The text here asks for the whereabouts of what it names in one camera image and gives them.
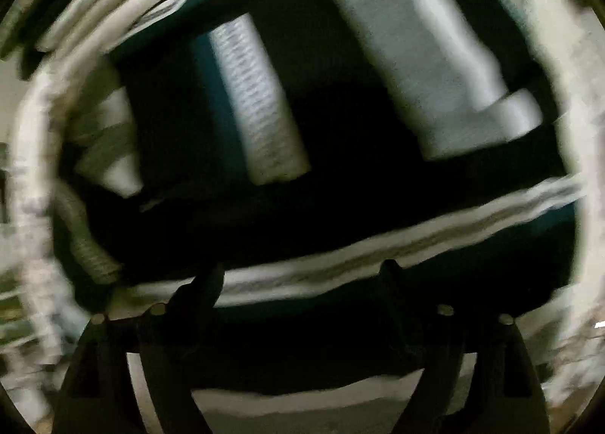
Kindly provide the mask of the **black striped knit sweater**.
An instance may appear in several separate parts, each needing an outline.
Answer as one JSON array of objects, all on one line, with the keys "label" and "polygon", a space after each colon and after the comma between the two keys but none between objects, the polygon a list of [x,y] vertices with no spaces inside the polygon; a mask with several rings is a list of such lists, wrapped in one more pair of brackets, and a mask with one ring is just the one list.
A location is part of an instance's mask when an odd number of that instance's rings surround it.
[{"label": "black striped knit sweater", "polygon": [[570,279],[559,106],[500,0],[168,0],[66,76],[55,255],[88,312],[176,284],[193,387],[403,376],[439,307],[474,350]]}]

